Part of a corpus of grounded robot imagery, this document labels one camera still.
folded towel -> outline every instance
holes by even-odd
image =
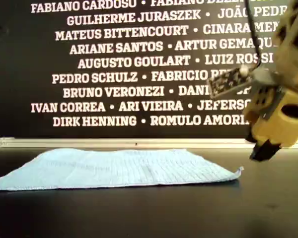
[[[232,173],[185,149],[110,152],[55,149],[0,178],[0,190],[43,190],[207,183]]]

wall with names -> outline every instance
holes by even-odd
[[[243,0],[6,1],[0,136],[239,138],[250,88],[206,79],[257,61]],[[288,0],[251,0],[262,62]]]

robotic arm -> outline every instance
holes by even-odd
[[[248,0],[245,7],[258,63],[245,65],[207,80],[211,98],[227,97],[251,86],[251,102],[244,109],[250,128],[246,140],[255,143],[250,159],[271,159],[298,140],[298,0],[292,0],[273,35],[276,72],[261,66],[255,27]]]

cable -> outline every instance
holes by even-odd
[[[245,2],[245,8],[246,8],[246,12],[247,12],[248,25],[249,25],[249,28],[250,28],[250,34],[251,34],[251,37],[252,37],[252,40],[253,40],[253,44],[255,46],[255,51],[256,51],[257,57],[258,57],[257,64],[254,68],[254,69],[256,69],[262,63],[262,60],[261,60],[262,54],[261,54],[261,51],[259,49],[259,41],[258,41],[258,37],[257,37],[257,34],[256,34],[254,19],[253,19],[253,16],[252,16],[252,12],[250,10],[249,1],[244,0],[244,2]]]

black table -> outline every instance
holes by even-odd
[[[0,176],[48,149],[0,149]],[[298,150],[190,150],[245,170],[209,185],[0,192],[0,238],[297,238]]]

